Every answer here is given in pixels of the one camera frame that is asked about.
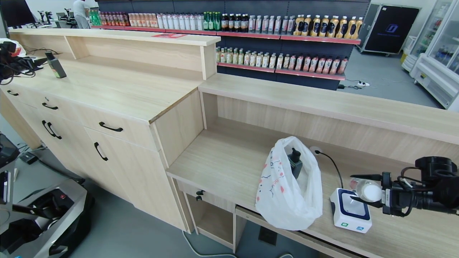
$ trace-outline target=checkout counter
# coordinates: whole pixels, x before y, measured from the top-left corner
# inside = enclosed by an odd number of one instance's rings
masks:
[[[250,220],[332,257],[457,256],[453,215],[401,218],[370,207],[368,233],[335,227],[329,197],[339,177],[322,155],[323,215],[308,229],[274,228],[255,209],[262,166],[280,138],[319,146],[346,185],[352,174],[396,177],[423,156],[458,162],[457,113],[217,74],[214,36],[17,29],[11,38],[62,52],[67,77],[45,67],[2,86],[4,117],[31,147],[41,139],[67,169],[152,216],[234,252]]]

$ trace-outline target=logo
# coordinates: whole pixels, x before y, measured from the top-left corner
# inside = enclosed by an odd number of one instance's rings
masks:
[[[388,33],[394,33],[397,29],[398,29],[398,25],[396,25],[396,24],[389,24],[389,26],[387,26],[386,32],[388,32]]]

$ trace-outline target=cabinet door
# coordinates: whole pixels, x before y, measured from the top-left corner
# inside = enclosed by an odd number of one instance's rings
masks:
[[[58,117],[48,112],[40,112],[46,121],[49,121],[50,129],[61,138],[65,147],[72,152],[73,158],[86,174],[98,185],[112,194],[129,202],[127,195],[118,180],[112,175],[107,163],[99,158],[94,143],[80,124]]]
[[[159,153],[85,128],[136,208],[181,230],[185,224]]]
[[[80,165],[72,157],[72,153],[62,143],[60,139],[54,137],[48,128],[48,121],[46,121],[38,110],[34,107],[28,106],[18,101],[11,101],[14,107],[27,121],[32,130],[40,137],[40,139],[46,144],[50,151],[56,156],[56,158],[64,165],[65,168],[78,174],[85,176],[81,173],[83,170]]]

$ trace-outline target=red sign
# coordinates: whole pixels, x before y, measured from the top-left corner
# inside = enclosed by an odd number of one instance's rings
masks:
[[[161,33],[158,35],[154,35],[152,37],[158,37],[158,38],[168,38],[168,39],[176,39],[180,37],[186,36],[185,34],[174,34],[174,33]]]

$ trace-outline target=soap dispenser bottle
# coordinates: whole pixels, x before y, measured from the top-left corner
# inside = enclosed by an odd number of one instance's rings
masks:
[[[298,179],[301,168],[303,167],[303,162],[301,162],[300,156],[301,152],[295,150],[295,148],[292,148],[292,153],[290,155],[287,155],[288,160],[290,161],[291,173],[293,174],[295,179]]]

